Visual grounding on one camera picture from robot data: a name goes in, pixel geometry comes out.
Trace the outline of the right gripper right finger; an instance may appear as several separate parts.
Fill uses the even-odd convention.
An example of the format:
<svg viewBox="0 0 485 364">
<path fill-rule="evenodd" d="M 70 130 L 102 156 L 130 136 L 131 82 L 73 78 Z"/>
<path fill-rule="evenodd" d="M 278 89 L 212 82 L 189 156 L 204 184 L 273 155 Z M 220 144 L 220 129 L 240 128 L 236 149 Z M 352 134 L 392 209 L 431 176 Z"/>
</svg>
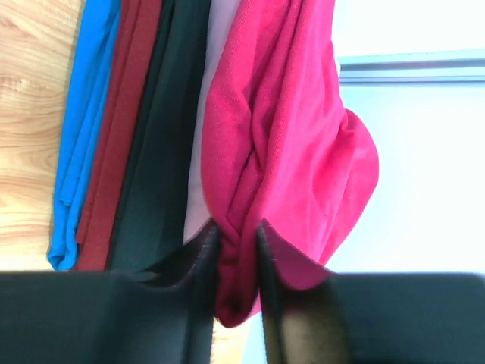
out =
<svg viewBox="0 0 485 364">
<path fill-rule="evenodd" d="M 257 234 L 269 363 L 482 363 L 484 276 L 342 273 Z"/>
</svg>

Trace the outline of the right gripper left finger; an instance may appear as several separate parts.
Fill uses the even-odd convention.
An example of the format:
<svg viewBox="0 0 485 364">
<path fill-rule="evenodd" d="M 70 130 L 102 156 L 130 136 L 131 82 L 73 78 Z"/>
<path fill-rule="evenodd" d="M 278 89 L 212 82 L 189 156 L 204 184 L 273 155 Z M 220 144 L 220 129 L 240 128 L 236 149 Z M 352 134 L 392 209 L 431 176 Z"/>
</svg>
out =
<svg viewBox="0 0 485 364">
<path fill-rule="evenodd" d="M 137 273 L 5 272 L 3 363 L 207 363 L 219 233 Z"/>
</svg>

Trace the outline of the crimson red t shirt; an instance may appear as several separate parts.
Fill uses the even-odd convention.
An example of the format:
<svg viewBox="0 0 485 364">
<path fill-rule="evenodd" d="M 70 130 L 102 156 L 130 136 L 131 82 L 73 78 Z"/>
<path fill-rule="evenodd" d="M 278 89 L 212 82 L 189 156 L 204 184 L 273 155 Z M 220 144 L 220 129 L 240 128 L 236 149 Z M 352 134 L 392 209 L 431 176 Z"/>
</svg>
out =
<svg viewBox="0 0 485 364">
<path fill-rule="evenodd" d="M 208 91 L 202 186 L 221 230 L 217 319 L 257 311 L 256 235 L 266 221 L 324 265 L 379 176 L 374 141 L 343 106 L 332 1 L 243 1 Z"/>
</svg>

